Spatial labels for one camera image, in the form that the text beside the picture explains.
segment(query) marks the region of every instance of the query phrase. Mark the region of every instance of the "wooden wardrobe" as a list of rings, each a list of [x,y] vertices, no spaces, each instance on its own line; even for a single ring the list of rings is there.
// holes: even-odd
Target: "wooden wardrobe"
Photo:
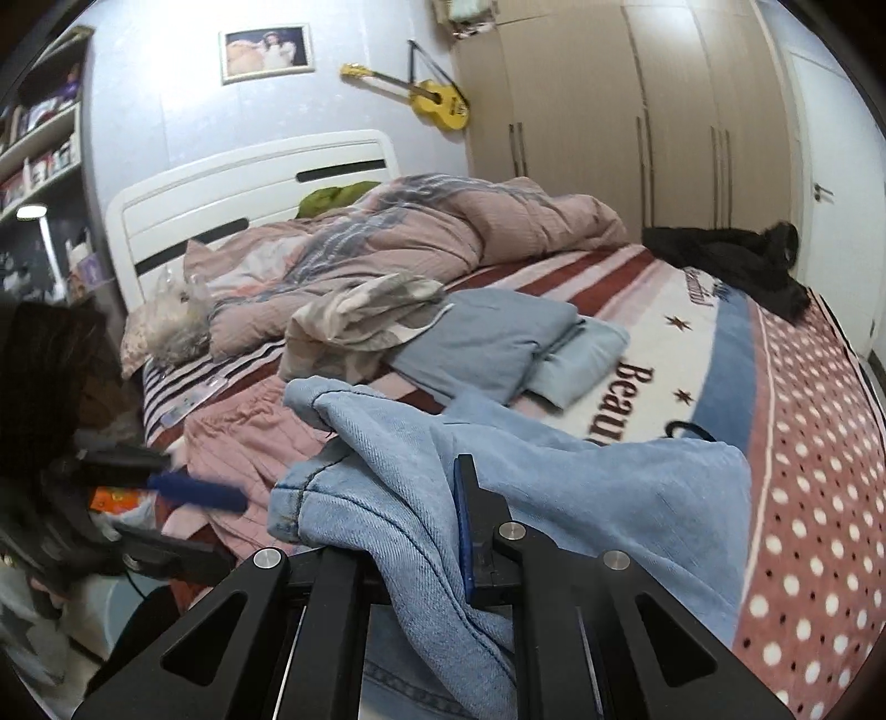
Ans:
[[[471,173],[592,194],[650,225],[791,217],[788,116],[751,0],[496,0],[458,41]]]

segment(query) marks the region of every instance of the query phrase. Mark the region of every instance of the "green cloth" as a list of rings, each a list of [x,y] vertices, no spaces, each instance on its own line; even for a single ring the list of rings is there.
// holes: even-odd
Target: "green cloth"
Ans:
[[[345,187],[324,187],[314,190],[299,203],[297,217],[317,217],[334,207],[352,205],[378,184],[380,183],[375,180],[363,180]]]

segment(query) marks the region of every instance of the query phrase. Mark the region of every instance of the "white picture frame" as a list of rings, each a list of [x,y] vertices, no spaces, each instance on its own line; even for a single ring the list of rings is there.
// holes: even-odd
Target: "white picture frame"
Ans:
[[[233,30],[219,34],[221,84],[314,72],[307,23]]]

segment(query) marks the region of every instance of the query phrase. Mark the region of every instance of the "clear plastic bag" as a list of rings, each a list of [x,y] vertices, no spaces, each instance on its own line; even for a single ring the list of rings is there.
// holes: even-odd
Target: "clear plastic bag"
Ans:
[[[166,268],[147,312],[148,352],[161,367],[195,360],[209,349],[209,288],[196,276],[176,278]]]

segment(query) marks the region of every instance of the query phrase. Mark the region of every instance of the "guitar headstock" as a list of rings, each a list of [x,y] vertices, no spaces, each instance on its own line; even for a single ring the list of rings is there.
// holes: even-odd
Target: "guitar headstock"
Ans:
[[[353,62],[345,63],[338,73],[342,77],[372,77],[375,74],[368,67]]]

